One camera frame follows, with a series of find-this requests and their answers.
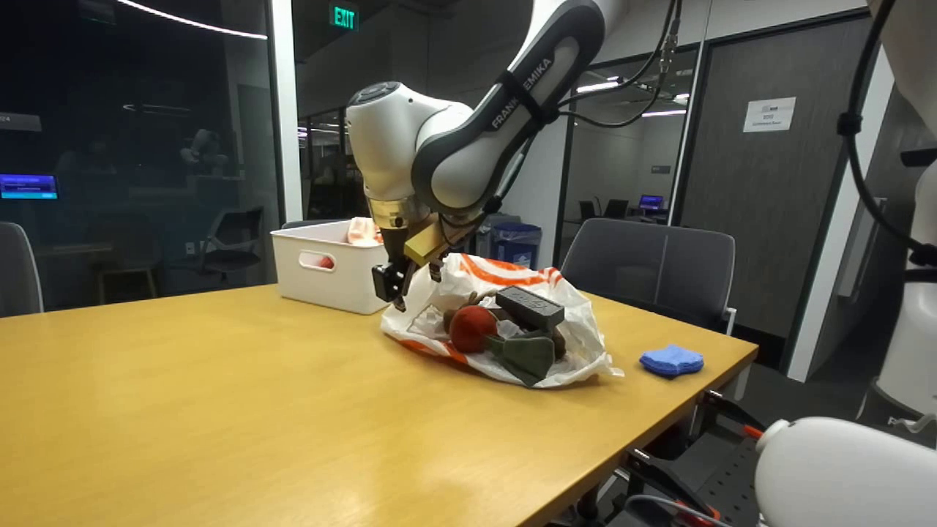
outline blue sponge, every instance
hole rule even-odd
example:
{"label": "blue sponge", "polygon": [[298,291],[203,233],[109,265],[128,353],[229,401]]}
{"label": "blue sponge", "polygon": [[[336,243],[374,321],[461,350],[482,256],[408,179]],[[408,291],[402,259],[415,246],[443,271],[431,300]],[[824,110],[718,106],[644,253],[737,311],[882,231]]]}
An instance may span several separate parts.
{"label": "blue sponge", "polygon": [[680,347],[680,346],[668,346],[668,347],[642,353],[642,365],[654,375],[663,375],[663,376],[680,376],[680,375],[701,372],[702,353]]}

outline cardboard box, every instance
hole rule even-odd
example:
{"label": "cardboard box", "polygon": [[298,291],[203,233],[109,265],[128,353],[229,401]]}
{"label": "cardboard box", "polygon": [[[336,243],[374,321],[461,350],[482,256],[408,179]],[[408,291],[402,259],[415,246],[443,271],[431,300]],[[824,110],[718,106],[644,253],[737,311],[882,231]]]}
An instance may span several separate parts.
{"label": "cardboard box", "polygon": [[351,218],[270,231],[282,296],[351,312],[386,303],[373,284],[373,265],[386,262],[386,252],[381,243],[346,243],[348,224]]}

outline white plastic bag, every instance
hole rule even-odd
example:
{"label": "white plastic bag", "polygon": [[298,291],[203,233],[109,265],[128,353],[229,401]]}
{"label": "white plastic bag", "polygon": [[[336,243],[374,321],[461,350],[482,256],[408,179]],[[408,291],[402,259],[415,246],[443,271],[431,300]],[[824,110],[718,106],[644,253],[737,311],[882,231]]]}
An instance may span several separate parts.
{"label": "white plastic bag", "polygon": [[440,271],[443,281],[433,281],[427,270],[418,270],[409,281],[408,311],[384,311],[381,330],[409,350],[463,362],[503,382],[522,382],[491,356],[491,350],[463,353],[450,347],[443,315],[444,311],[465,303],[471,291],[481,296],[503,287],[523,287],[566,308],[566,318],[557,325],[566,338],[566,356],[557,360],[532,387],[569,387],[597,372],[622,375],[595,325],[592,300],[572,287],[559,270],[528,270],[475,253],[444,253]]}

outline cable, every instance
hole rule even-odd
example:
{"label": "cable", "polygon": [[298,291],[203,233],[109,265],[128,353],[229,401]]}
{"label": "cable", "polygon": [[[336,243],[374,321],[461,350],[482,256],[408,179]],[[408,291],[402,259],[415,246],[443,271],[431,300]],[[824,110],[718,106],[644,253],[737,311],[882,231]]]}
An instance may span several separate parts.
{"label": "cable", "polygon": [[882,29],[892,12],[895,0],[882,0],[878,12],[876,12],[876,21],[873,21],[873,29],[863,40],[863,48],[857,54],[857,65],[854,65],[854,75],[851,75],[851,89],[848,89],[848,106],[847,110],[840,113],[838,120],[838,132],[843,135],[843,147],[847,147],[847,160],[848,160],[848,171],[851,171],[851,182],[854,182],[854,190],[862,196],[862,204],[873,214],[873,218],[888,231],[892,233],[895,239],[901,239],[906,246],[910,246],[910,259],[914,262],[923,262],[923,265],[937,265],[937,246],[929,246],[929,243],[920,243],[914,239],[910,233],[900,231],[884,214],[882,207],[876,204],[866,182],[863,182],[863,171],[862,171],[862,160],[857,160],[857,147],[854,147],[854,135],[862,129],[862,101],[863,101],[863,94],[866,94],[866,78],[873,73],[873,53],[878,48],[878,37],[882,37]]}
{"label": "cable", "polygon": [[490,202],[482,204],[482,211],[481,211],[471,223],[455,223],[455,218],[444,217],[444,214],[440,214],[440,223],[447,224],[447,227],[469,227],[471,233],[465,233],[463,239],[469,239],[471,246],[478,246],[478,227],[481,227],[481,223],[482,223],[490,214],[497,214],[497,211],[500,211],[503,196],[509,192],[509,186],[513,186],[513,185],[518,182],[518,176],[522,176],[522,167],[523,167],[523,160],[528,160],[531,147],[532,147],[532,138],[528,138],[528,139],[522,144],[522,149],[518,149],[522,157],[516,160],[516,167],[513,167],[509,176],[503,179],[503,190],[500,190],[500,192],[491,192]]}
{"label": "cable", "polygon": [[693,514],[696,520],[718,524],[718,527],[728,527],[726,520],[720,520],[720,517],[715,517],[715,514],[706,514],[706,513],[701,513],[701,510],[693,510],[693,505],[685,505],[685,504],[680,504],[680,499],[668,499],[668,496],[660,496],[660,494],[630,494],[630,496],[623,499],[623,505],[633,505],[633,504],[639,504],[639,499],[644,499],[644,504],[663,504],[663,505],[680,510],[680,513],[685,513],[685,514]]}
{"label": "cable", "polygon": [[644,110],[649,110],[649,106],[657,106],[657,101],[660,101],[663,87],[665,87],[665,78],[663,78],[663,75],[657,75],[654,94],[644,100],[642,110],[635,110],[633,116],[627,116],[627,120],[622,120],[622,123],[600,123],[600,120],[586,116],[586,113],[576,113],[576,110],[559,110],[559,113],[575,116],[575,120],[584,120],[584,123],[589,123],[589,126],[595,126],[595,129],[623,129],[623,126],[639,123],[639,120],[642,120],[642,113],[644,113]]}
{"label": "cable", "polygon": [[665,12],[663,34],[657,37],[654,53],[648,54],[648,60],[639,68],[635,75],[623,78],[622,84],[616,84],[608,89],[575,94],[569,100],[559,100],[559,107],[572,106],[572,101],[579,101],[579,100],[616,94],[616,89],[623,89],[623,87],[633,87],[635,82],[642,82],[644,73],[649,69],[649,65],[663,59],[665,43],[674,40],[674,25],[680,25],[680,12],[683,12],[683,0],[671,0],[671,6]]}
{"label": "cable", "polygon": [[654,94],[644,100],[644,106],[642,106],[633,116],[627,116],[627,120],[622,120],[622,123],[600,123],[600,120],[586,116],[586,113],[576,113],[576,110],[559,110],[559,113],[575,116],[575,120],[584,120],[584,123],[589,123],[589,126],[595,126],[595,129],[623,129],[623,126],[639,123],[642,113],[649,110],[649,107],[660,101],[660,95],[663,95],[663,89],[665,89],[665,82],[668,82],[668,73],[671,73],[671,68],[674,68],[674,48],[676,48],[683,0],[674,0],[671,6],[674,6],[674,12],[668,12],[665,31],[663,31],[663,43],[665,43],[665,47],[657,48],[660,73],[657,73]]}

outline black chair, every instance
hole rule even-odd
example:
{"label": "black chair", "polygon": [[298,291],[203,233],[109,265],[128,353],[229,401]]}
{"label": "black chair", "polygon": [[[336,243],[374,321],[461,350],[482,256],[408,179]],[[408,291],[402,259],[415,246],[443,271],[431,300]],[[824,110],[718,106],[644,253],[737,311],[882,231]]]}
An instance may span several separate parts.
{"label": "black chair", "polygon": [[579,202],[579,218],[586,223],[589,217],[595,217],[595,202]]}
{"label": "black chair", "polygon": [[40,311],[45,296],[32,243],[18,223],[0,223],[0,315]]}
{"label": "black chair", "polygon": [[563,259],[579,289],[731,332],[734,239],[660,223],[584,223]]}
{"label": "black chair", "polygon": [[627,217],[627,198],[608,198],[605,202],[605,217],[623,218]]}
{"label": "black chair", "polygon": [[260,243],[264,207],[222,211],[200,252],[200,271],[213,275],[219,284],[232,284],[234,271],[257,271],[264,281],[264,243]]}
{"label": "black chair", "polygon": [[96,300],[156,297],[159,233],[141,217],[105,214],[89,224],[90,243],[105,243],[112,252],[90,262],[96,275]]}

